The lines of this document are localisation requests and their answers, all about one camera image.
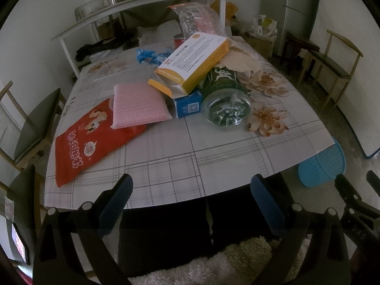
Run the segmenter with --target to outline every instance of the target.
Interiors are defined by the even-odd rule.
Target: floor
[[[287,62],[280,65],[279,57],[269,58],[269,62],[284,74],[293,85],[296,84],[301,72],[300,67],[298,69],[293,67],[291,74],[286,75]],[[311,80],[303,81],[299,91],[315,112],[318,113],[322,102],[326,98],[326,92],[319,85],[312,86]],[[337,108],[332,108],[332,106],[333,103],[330,101],[322,114],[319,114],[319,117],[343,149],[346,158],[345,177],[356,188],[364,202],[380,209],[380,199],[366,181],[366,174],[369,170],[373,170],[380,177],[379,156],[377,155],[370,160],[364,158],[360,145],[343,115]],[[335,189],[334,181],[307,188],[298,179],[297,166],[283,171],[282,175],[294,200],[306,210],[323,213],[327,208],[332,207],[336,209],[339,216],[342,216],[345,203]],[[347,247],[348,254],[351,256],[356,247],[351,241],[347,241]]]

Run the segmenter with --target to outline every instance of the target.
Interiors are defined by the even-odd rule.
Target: plastic container
[[[174,47],[175,47],[175,49],[177,49],[179,46],[181,46],[185,42],[185,40],[186,39],[182,33],[175,35],[174,36]]]
[[[97,12],[106,7],[106,0],[93,0],[75,9],[75,19],[78,21],[85,19],[92,13]]]
[[[344,174],[346,159],[339,143],[298,164],[298,177],[307,187],[313,187],[331,181],[338,174]]]
[[[213,68],[202,89],[201,111],[206,119],[225,129],[246,124],[251,113],[251,99],[234,71]]]

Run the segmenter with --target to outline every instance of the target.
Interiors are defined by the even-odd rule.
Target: stool
[[[288,48],[289,43],[293,45],[293,51],[291,52],[290,61],[288,63],[288,69],[286,70],[287,74],[290,74],[291,68],[292,68],[293,63],[294,63],[294,59],[296,58],[296,55],[298,54],[299,50],[307,49],[307,50],[319,51],[319,49],[320,49],[319,46],[315,45],[311,40],[309,40],[307,38],[299,38],[299,37],[295,36],[293,33],[287,31],[286,37],[285,37],[284,49],[282,51],[281,64],[284,63],[286,50]]]

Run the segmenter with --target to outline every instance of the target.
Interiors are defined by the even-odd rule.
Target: pink plastic bag
[[[227,37],[224,27],[220,23],[219,15],[210,6],[199,2],[190,2],[169,7],[177,13],[185,39],[191,37],[195,32]]]

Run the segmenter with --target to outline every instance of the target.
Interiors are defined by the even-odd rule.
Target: blue box
[[[174,99],[176,117],[183,118],[201,112],[202,94],[194,90],[192,94]]]

